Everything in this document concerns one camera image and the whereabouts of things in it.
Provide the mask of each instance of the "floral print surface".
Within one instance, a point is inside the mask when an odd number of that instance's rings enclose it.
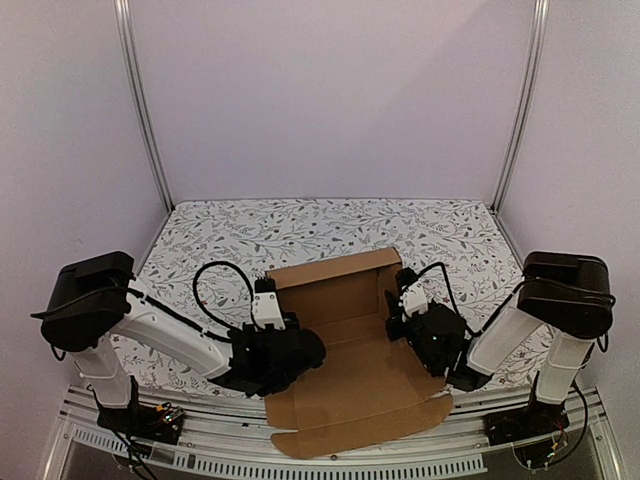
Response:
[[[450,200],[233,200],[185,202],[176,207],[140,278],[155,296],[211,323],[197,308],[191,281],[211,260],[237,264],[251,281],[265,271],[323,258],[395,247],[418,270],[443,261],[462,315],[477,330],[520,280],[521,272],[486,207]],[[430,272],[429,295],[450,304],[442,275]],[[200,295],[221,318],[249,320],[249,294],[231,270],[211,269]],[[185,394],[240,397],[153,348],[114,335],[125,369],[147,387]],[[485,389],[531,382],[551,341],[542,328],[518,348]]]

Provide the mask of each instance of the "patterned tabletop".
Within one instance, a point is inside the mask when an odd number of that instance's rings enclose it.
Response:
[[[384,247],[395,247],[418,270],[443,261],[462,315],[478,330],[520,280],[521,272],[484,204],[467,200],[233,200],[185,202],[176,207],[140,278],[160,300],[212,323],[191,294],[196,270],[228,260],[253,280],[266,270]],[[426,289],[448,303],[441,274]],[[200,295],[225,320],[249,320],[248,291],[232,271],[211,269]],[[212,325],[216,333],[224,328]],[[484,389],[529,384],[550,344],[539,329]],[[186,394],[240,397],[208,383],[189,367],[124,337],[112,341],[125,369],[147,387]]]

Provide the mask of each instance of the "white wall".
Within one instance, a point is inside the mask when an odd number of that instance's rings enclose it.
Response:
[[[0,9],[0,478],[35,478],[72,380],[29,313],[65,264],[140,257],[163,211],[141,141],[113,1]]]
[[[533,7],[521,0],[132,2],[176,200],[490,200]]]
[[[587,374],[632,476],[640,471],[639,93],[640,3],[552,2],[503,215],[522,252],[590,253],[609,265],[618,297],[611,349]]]

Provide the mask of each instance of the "open cardboard box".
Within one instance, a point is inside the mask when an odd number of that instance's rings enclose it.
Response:
[[[265,399],[271,441],[295,458],[343,452],[433,428],[451,395],[404,340],[390,342],[385,290],[397,294],[393,248],[272,270],[280,307],[327,347],[322,367]]]

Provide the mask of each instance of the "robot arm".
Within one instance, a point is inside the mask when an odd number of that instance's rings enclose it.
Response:
[[[444,376],[467,392],[483,387],[540,326],[554,327],[529,405],[485,418],[492,445],[550,433],[557,425],[566,428],[564,401],[570,387],[596,340],[612,325],[615,299],[602,260],[534,252],[523,270],[524,281],[476,333],[457,311],[430,301],[420,276],[403,269],[397,276],[401,296],[386,325],[389,339],[406,338],[431,375]]]
[[[122,252],[64,267],[47,311],[33,315],[43,320],[44,338],[68,352],[91,383],[103,427],[167,443],[177,441],[181,428],[179,409],[155,411],[138,403],[137,383],[120,364],[110,334],[138,340],[247,395],[283,391],[325,358],[320,338],[300,329],[294,313],[280,311],[273,280],[256,281],[255,323],[222,337],[150,296],[132,267]]]

